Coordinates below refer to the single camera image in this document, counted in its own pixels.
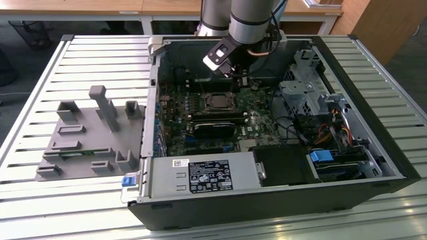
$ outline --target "floor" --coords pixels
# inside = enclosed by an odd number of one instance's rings
[[[19,72],[19,79],[0,87],[0,144],[3,143],[14,122],[20,114],[28,95],[51,59],[56,45],[64,34],[98,35],[107,23],[95,22],[48,22],[46,23],[52,46],[34,51],[19,36],[14,27],[0,21],[0,49]],[[127,22],[126,29],[131,34],[143,34],[139,22]],[[386,68],[421,107],[427,111],[427,19],[418,34],[413,36],[394,56]]]

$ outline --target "red wire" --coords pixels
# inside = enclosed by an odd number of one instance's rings
[[[320,131],[326,126],[327,126],[327,124],[322,124],[322,126],[319,127],[319,136],[318,136],[318,138],[320,138]]]

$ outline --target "warning label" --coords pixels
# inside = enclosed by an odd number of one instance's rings
[[[228,160],[190,162],[188,173],[191,193],[234,190]]]

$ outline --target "blue latch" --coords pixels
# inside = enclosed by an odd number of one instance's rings
[[[136,176],[124,176],[122,179],[122,187],[136,186]]]
[[[330,150],[315,150],[310,153],[311,161],[312,162],[326,162],[334,161],[334,157]]]

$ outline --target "motherboard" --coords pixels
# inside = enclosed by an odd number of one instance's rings
[[[270,111],[272,91],[242,88],[238,92],[191,92],[164,86],[160,97],[167,156],[247,152],[280,143]]]

